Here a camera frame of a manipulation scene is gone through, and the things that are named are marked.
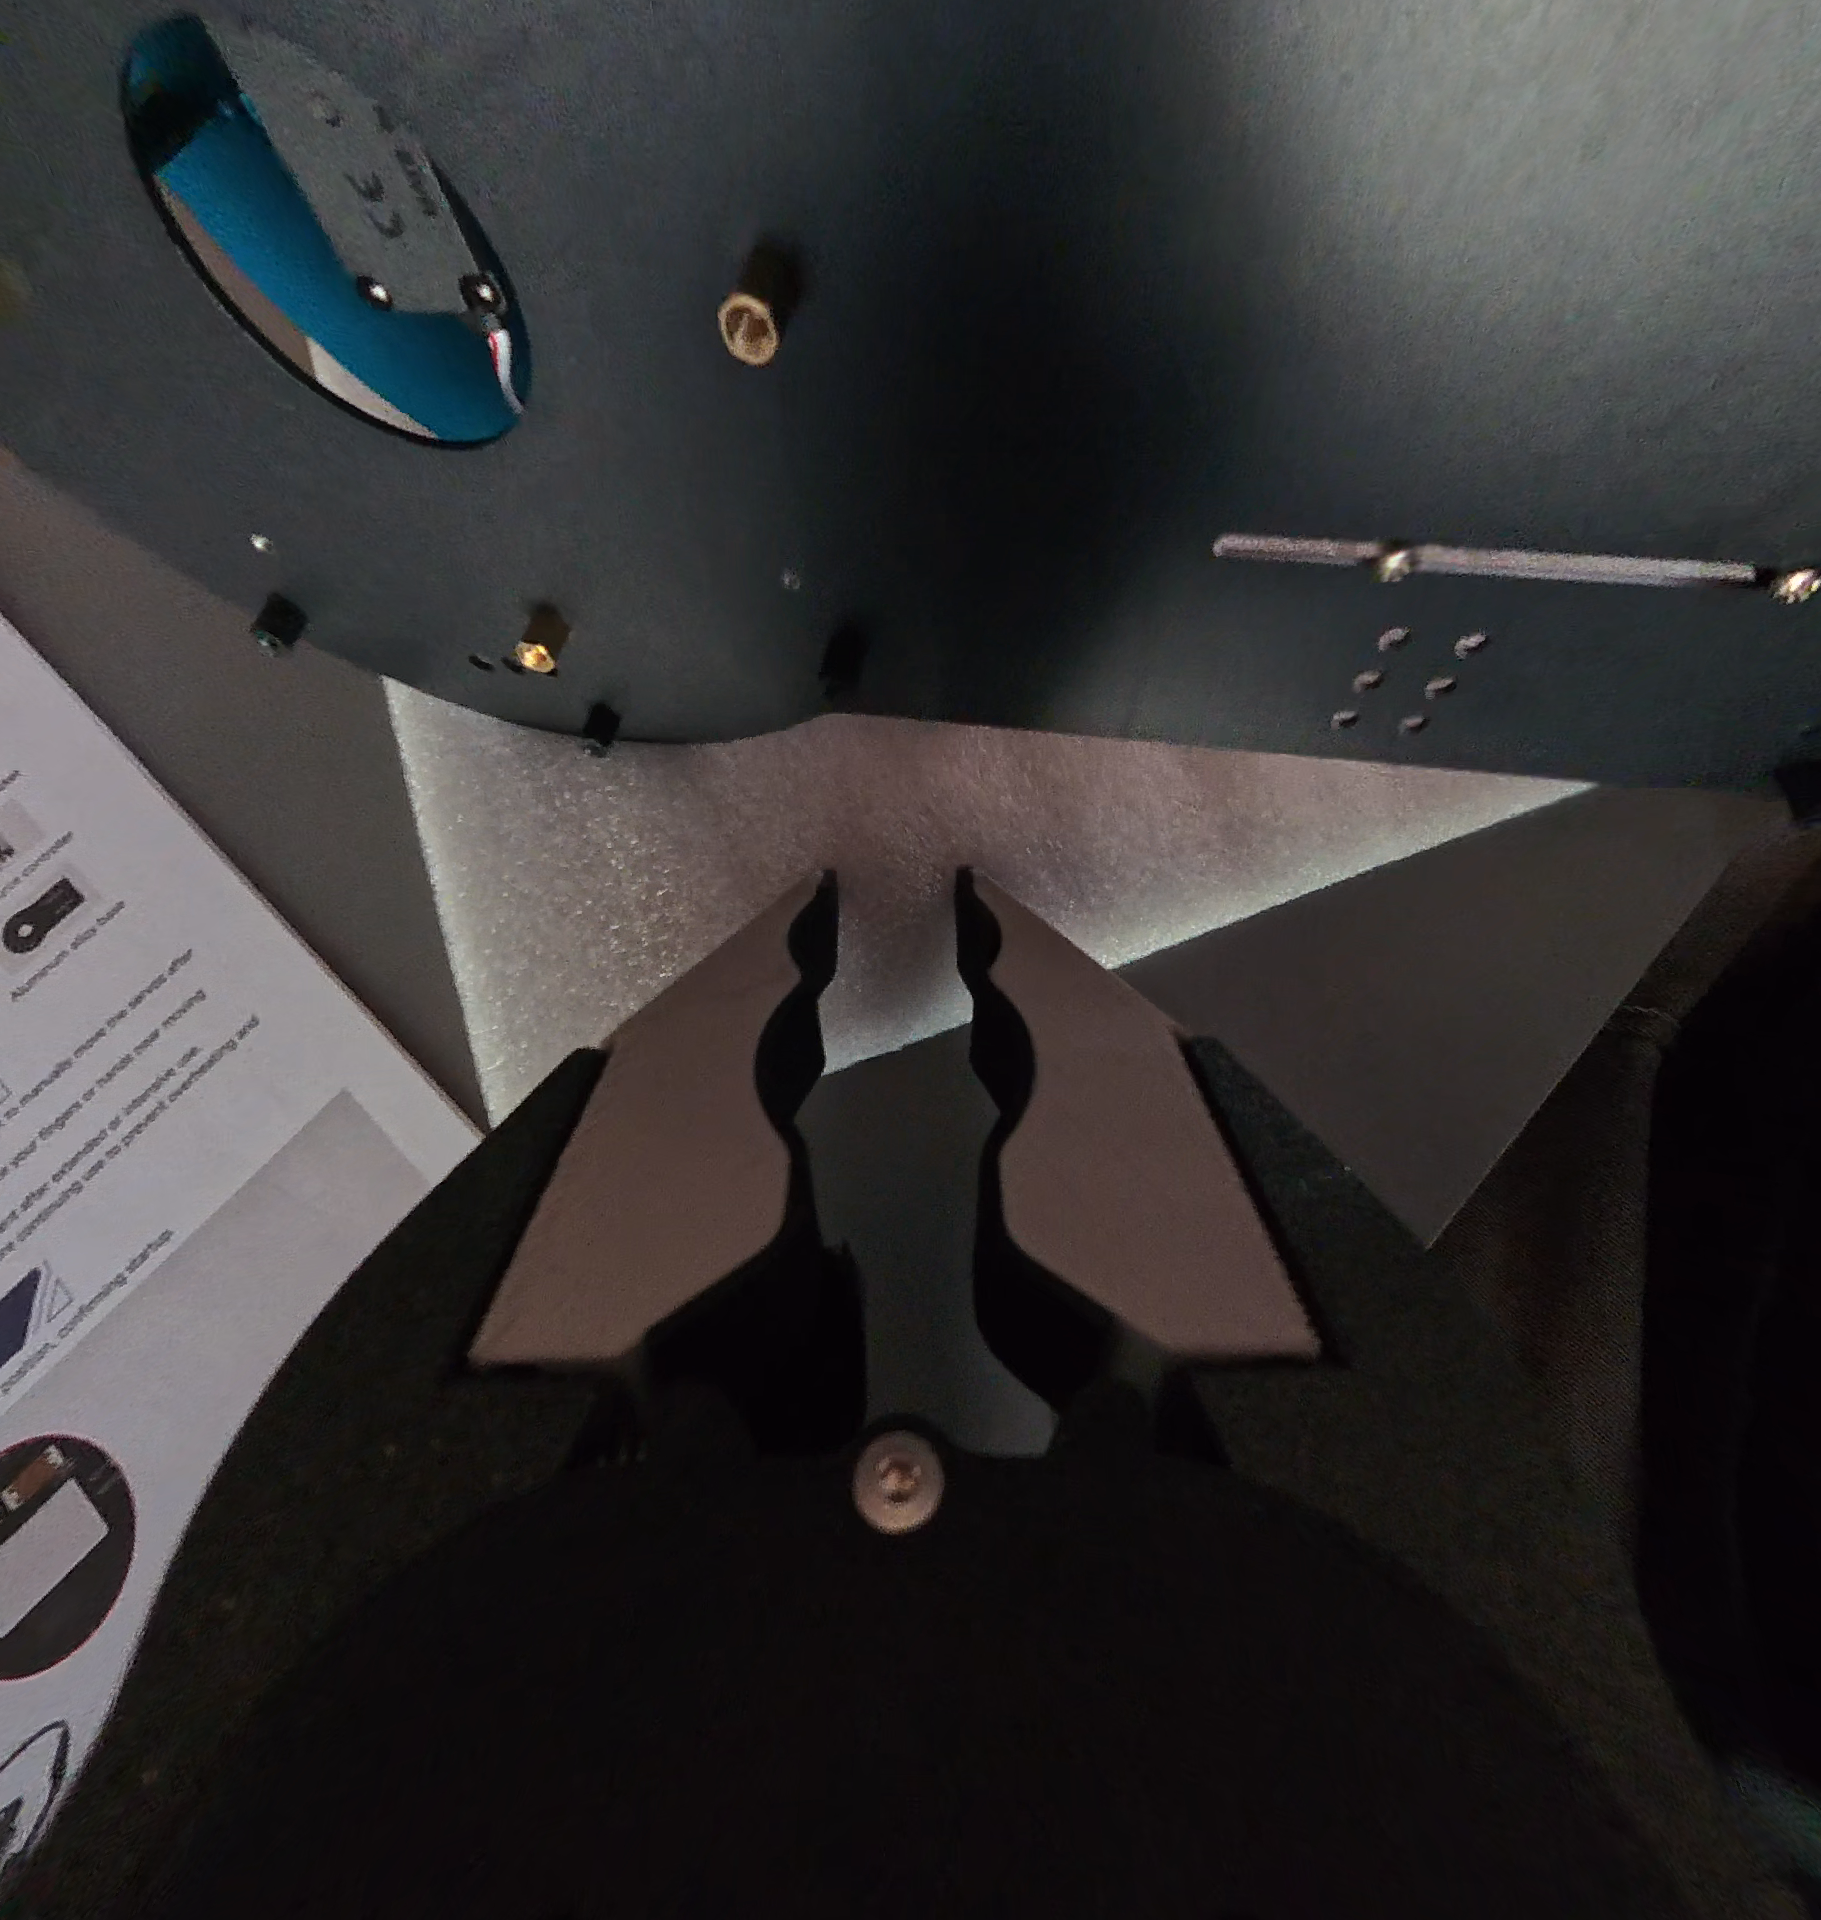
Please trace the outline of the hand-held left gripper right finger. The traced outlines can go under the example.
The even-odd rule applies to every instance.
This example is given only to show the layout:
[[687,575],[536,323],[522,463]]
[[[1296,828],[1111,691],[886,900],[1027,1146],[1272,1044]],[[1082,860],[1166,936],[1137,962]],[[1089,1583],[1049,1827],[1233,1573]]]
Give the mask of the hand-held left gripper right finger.
[[995,877],[953,886],[970,1070],[995,1104],[973,1316],[1003,1365],[1317,1363],[1320,1332],[1183,1035]]

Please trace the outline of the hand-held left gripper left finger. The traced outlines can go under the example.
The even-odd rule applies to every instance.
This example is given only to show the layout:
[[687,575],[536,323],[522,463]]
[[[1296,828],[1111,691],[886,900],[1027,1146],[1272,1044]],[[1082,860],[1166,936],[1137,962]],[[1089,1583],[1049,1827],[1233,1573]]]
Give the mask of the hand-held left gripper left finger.
[[801,1110],[822,1075],[838,877],[809,874],[603,1044],[466,1348],[476,1369],[600,1369],[788,1228],[814,1235]]

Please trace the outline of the white foam sheet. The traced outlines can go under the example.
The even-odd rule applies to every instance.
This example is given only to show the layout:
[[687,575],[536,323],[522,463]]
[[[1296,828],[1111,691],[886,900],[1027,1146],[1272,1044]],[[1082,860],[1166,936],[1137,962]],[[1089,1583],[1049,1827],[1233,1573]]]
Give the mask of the white foam sheet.
[[386,683],[483,1114],[833,874],[828,1066],[965,1022],[953,874],[1125,967],[1592,792],[1427,765],[822,715],[609,755]]

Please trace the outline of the person's grey pants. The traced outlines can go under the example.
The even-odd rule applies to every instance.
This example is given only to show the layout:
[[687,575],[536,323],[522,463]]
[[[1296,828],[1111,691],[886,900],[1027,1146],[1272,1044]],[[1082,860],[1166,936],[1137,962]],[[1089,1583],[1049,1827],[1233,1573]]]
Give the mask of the person's grey pants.
[[1655,1082],[1713,988],[1821,906],[1821,828],[1741,853],[1504,1152],[1437,1254],[1490,1310],[1550,1416],[1584,1555],[1644,1616],[1640,1363]]

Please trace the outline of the printed instruction manual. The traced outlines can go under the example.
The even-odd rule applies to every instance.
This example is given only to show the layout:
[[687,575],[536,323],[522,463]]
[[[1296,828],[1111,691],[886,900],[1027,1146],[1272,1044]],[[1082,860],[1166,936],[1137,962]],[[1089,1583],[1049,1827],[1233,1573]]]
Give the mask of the printed instruction manual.
[[0,1893],[252,1402],[474,1144],[0,615]]

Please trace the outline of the person's black clothing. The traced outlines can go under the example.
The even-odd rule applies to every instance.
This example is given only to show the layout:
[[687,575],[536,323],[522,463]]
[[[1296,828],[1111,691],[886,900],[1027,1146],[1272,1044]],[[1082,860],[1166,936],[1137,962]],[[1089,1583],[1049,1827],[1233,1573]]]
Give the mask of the person's black clothing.
[[1656,1070],[1637,1588],[1696,1734],[1821,1792],[1821,906]]

